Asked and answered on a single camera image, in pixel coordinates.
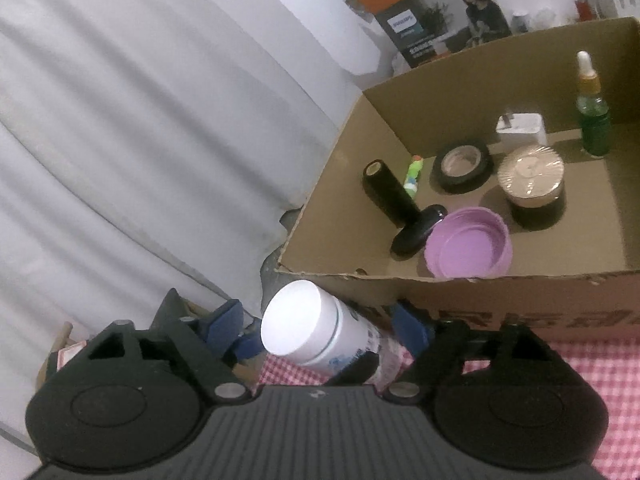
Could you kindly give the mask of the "white pill bottle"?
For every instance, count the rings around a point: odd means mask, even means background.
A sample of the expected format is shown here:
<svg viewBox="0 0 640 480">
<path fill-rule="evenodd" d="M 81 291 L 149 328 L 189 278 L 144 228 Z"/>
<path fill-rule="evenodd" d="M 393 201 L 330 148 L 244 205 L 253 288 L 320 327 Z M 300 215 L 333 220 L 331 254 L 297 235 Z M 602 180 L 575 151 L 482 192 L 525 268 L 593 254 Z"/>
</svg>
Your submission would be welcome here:
<svg viewBox="0 0 640 480">
<path fill-rule="evenodd" d="M 409 363 L 408 351 L 344 301 L 307 280 L 285 285 L 269 301 L 260 338 L 272 356 L 333 377 L 367 352 L 378 357 L 368 378 L 383 388 Z"/>
</svg>

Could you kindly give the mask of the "purple plastic lid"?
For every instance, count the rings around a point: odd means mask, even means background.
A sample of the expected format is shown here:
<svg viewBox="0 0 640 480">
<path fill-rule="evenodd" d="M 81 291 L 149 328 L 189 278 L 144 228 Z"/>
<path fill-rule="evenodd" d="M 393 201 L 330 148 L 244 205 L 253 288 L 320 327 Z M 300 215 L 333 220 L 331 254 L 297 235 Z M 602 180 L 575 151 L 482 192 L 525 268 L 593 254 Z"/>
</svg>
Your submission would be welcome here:
<svg viewBox="0 0 640 480">
<path fill-rule="evenodd" d="M 448 214 L 434 227 L 424 249 L 427 270 L 435 278 L 501 278 L 513 258 L 511 235 L 498 214 L 468 207 Z"/>
</svg>

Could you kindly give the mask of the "green patterned lip balm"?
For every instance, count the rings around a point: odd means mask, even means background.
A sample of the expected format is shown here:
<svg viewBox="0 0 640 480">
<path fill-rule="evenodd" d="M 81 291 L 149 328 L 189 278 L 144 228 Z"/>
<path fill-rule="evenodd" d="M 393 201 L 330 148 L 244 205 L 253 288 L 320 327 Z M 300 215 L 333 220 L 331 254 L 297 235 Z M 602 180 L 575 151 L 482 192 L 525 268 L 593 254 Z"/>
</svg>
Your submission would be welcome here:
<svg viewBox="0 0 640 480">
<path fill-rule="evenodd" d="M 418 192 L 423 165 L 424 159 L 419 155 L 414 155 L 408 166 L 404 185 L 402 187 L 411 198 L 415 198 L 416 193 Z"/>
</svg>

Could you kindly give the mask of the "black cylindrical tube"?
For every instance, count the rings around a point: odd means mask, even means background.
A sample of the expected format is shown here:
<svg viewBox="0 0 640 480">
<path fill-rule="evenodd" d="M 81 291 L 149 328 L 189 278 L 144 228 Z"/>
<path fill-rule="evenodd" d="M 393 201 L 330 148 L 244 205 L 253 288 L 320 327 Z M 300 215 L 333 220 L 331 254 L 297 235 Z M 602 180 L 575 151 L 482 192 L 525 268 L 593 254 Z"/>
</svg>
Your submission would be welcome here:
<svg viewBox="0 0 640 480">
<path fill-rule="evenodd" d="M 381 159 L 372 160 L 363 169 L 362 186 L 395 226 L 411 226 L 421 220 L 420 209 Z"/>
</svg>

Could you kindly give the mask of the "black tape roll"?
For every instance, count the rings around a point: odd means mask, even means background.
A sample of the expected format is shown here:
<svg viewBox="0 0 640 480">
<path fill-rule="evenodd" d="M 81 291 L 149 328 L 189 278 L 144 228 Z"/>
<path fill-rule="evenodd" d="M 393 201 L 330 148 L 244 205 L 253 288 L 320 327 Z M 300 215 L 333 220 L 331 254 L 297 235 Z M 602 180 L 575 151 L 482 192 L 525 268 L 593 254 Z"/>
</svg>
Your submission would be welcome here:
<svg viewBox="0 0 640 480">
<path fill-rule="evenodd" d="M 480 188 L 493 171 L 488 146 L 482 141 L 467 140 L 451 144 L 437 154 L 432 176 L 444 192 L 464 194 Z"/>
</svg>

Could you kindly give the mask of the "gold lid dark jar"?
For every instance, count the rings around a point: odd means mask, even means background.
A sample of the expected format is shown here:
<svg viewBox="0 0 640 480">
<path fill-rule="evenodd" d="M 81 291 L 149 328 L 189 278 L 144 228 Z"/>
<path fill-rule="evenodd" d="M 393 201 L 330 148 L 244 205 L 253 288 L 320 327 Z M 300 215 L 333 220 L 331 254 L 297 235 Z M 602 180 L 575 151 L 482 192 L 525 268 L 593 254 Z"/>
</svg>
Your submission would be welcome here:
<svg viewBox="0 0 640 480">
<path fill-rule="evenodd" d="M 563 159 L 550 146 L 526 145 L 507 154 L 497 178 L 513 220 L 529 231 L 558 222 L 565 210 L 564 176 Z"/>
</svg>

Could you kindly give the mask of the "white USB charger plug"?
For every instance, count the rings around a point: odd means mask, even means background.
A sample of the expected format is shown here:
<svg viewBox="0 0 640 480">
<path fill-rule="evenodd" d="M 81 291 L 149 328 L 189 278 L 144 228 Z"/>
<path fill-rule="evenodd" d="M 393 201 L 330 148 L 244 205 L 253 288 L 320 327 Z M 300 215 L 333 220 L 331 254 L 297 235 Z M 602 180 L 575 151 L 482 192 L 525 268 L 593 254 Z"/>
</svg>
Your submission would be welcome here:
<svg viewBox="0 0 640 480">
<path fill-rule="evenodd" d="M 544 118 L 537 113 L 503 114 L 496 133 L 506 153 L 523 146 L 548 144 Z"/>
</svg>

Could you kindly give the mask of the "green dropper bottle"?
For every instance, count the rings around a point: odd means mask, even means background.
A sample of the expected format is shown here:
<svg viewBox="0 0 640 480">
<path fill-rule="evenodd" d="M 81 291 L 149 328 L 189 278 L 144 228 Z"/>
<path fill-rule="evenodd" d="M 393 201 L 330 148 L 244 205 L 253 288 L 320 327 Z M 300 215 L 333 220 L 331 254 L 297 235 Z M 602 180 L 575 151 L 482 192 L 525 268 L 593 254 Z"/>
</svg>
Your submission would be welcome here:
<svg viewBox="0 0 640 480">
<path fill-rule="evenodd" d="M 579 51 L 577 58 L 576 107 L 582 129 L 582 148 L 592 157 L 604 157 L 610 151 L 611 115 L 602 96 L 600 77 L 587 51 Z"/>
</svg>

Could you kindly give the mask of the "brown cardboard box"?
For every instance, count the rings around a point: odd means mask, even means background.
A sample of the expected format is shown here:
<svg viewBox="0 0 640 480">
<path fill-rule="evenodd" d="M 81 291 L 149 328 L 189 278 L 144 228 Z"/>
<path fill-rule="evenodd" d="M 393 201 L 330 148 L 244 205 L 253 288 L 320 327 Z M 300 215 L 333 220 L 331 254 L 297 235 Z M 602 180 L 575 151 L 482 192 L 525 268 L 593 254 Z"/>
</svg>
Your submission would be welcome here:
<svg viewBox="0 0 640 480">
<path fill-rule="evenodd" d="M 504 114 L 541 116 L 564 164 L 560 194 L 521 200 L 500 188 Z M 422 255 L 395 256 L 402 217 L 376 165 L 403 179 L 424 167 L 419 208 L 481 206 L 513 247 L 501 278 L 436 278 Z M 639 23 L 612 18 L 529 32 L 452 54 L 363 93 L 279 259 L 374 312 L 399 299 L 480 330 L 522 323 L 548 339 L 639 333 Z"/>
</svg>

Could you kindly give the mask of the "red white checkered tablecloth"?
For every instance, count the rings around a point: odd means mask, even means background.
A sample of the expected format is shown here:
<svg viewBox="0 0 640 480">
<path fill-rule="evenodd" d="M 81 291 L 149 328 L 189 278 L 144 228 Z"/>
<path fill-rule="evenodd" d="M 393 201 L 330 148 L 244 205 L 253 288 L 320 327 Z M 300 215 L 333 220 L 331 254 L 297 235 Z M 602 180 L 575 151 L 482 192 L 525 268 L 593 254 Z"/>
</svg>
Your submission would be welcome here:
<svg viewBox="0 0 640 480">
<path fill-rule="evenodd" d="M 639 341 L 552 341 L 551 348 L 600 394 L 608 432 L 593 465 L 608 479 L 639 477 Z"/>
</svg>

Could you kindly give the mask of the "white curtain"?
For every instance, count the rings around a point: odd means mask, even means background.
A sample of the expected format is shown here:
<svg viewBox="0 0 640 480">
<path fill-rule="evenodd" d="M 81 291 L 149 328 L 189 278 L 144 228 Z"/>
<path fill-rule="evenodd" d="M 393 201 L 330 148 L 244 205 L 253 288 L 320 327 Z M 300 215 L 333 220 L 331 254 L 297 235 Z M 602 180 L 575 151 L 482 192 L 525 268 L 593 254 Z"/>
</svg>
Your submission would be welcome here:
<svg viewBox="0 0 640 480">
<path fill-rule="evenodd" d="M 262 312 L 374 76 L 279 0 L 1 0 L 1 433 L 62 325 L 151 322 L 168 289 Z"/>
</svg>

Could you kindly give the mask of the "Philips product box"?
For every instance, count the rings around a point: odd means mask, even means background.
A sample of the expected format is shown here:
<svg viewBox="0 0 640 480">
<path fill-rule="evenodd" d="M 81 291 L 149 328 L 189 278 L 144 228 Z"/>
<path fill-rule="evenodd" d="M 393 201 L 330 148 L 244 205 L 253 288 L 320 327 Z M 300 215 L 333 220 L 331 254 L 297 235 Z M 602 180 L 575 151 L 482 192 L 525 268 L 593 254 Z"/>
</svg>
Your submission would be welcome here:
<svg viewBox="0 0 640 480">
<path fill-rule="evenodd" d="M 512 35 L 495 0 L 357 1 L 412 68 Z"/>
</svg>

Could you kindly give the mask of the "red bottle in background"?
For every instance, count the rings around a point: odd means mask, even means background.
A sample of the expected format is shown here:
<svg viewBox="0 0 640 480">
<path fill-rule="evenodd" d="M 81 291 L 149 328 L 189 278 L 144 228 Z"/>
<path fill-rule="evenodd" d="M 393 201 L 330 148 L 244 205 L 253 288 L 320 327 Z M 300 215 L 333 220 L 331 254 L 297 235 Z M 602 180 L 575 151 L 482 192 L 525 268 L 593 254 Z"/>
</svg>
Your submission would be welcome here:
<svg viewBox="0 0 640 480">
<path fill-rule="evenodd" d="M 588 0 L 574 0 L 574 3 L 577 10 L 578 21 L 588 22 L 596 18 Z"/>
</svg>

